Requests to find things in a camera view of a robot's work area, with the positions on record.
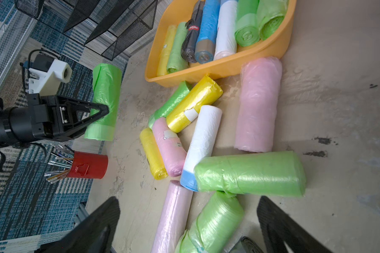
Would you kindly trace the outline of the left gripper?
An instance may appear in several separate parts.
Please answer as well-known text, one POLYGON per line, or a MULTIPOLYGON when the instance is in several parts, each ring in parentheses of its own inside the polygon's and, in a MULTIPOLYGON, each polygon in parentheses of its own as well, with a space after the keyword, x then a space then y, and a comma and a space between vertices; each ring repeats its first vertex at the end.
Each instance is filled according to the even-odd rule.
POLYGON ((86 139, 110 141, 107 105, 59 95, 41 97, 35 93, 26 97, 32 135, 36 140, 66 142, 84 136, 86 139), (77 112, 61 111, 61 105, 75 111, 90 112, 90 115, 78 120, 77 112))

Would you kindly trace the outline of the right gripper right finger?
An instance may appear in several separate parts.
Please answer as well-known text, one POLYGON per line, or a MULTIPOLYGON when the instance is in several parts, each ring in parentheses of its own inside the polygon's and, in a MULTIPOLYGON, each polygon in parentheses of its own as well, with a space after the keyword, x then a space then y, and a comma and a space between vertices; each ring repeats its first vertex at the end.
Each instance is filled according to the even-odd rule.
POLYGON ((330 250, 298 225, 266 196, 260 198, 257 216, 268 253, 329 253, 330 250))

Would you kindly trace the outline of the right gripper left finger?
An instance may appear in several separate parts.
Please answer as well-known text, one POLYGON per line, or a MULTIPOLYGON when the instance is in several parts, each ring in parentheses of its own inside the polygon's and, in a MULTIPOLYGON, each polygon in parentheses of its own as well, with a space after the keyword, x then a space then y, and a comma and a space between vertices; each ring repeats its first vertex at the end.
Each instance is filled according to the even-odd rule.
POLYGON ((114 253, 112 247, 120 208, 113 196, 59 241, 40 246, 36 253, 114 253))

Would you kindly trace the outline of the large yellow bag roll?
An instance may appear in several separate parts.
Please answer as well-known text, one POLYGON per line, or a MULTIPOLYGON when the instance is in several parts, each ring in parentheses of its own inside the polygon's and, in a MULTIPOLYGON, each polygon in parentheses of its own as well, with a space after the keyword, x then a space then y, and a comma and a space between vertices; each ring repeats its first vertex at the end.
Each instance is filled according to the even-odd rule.
POLYGON ((158 69, 157 69, 158 77, 161 77, 167 74, 168 59, 173 47, 176 31, 177 31, 176 25, 170 25, 167 29, 163 47, 159 54, 159 64, 158 64, 158 69))

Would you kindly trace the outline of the dark grey roll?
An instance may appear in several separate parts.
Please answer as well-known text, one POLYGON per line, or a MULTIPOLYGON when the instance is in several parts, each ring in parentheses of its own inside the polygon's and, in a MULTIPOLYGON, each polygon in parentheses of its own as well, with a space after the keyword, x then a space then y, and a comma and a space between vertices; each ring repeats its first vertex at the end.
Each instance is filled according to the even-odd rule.
POLYGON ((187 34, 181 47, 181 56, 188 63, 196 63, 195 50, 199 36, 205 1, 197 1, 191 19, 186 23, 187 34))

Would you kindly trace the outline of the thin dark green roll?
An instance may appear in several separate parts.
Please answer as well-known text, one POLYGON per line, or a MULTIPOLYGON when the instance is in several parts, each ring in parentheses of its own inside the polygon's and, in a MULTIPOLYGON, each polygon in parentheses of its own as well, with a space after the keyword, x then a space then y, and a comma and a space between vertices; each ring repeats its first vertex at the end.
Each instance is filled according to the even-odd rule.
POLYGON ((253 45, 260 40, 256 18, 259 3, 259 0, 238 1, 235 40, 241 47, 253 45))

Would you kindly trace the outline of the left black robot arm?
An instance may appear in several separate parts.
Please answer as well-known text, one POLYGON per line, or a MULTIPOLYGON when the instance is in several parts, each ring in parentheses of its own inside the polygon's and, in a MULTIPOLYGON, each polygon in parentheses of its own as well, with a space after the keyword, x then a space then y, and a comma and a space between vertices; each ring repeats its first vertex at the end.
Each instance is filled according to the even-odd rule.
POLYGON ((27 106, 4 108, 0 98, 0 149, 26 149, 40 140, 66 142, 109 114, 104 104, 60 95, 27 94, 27 106))

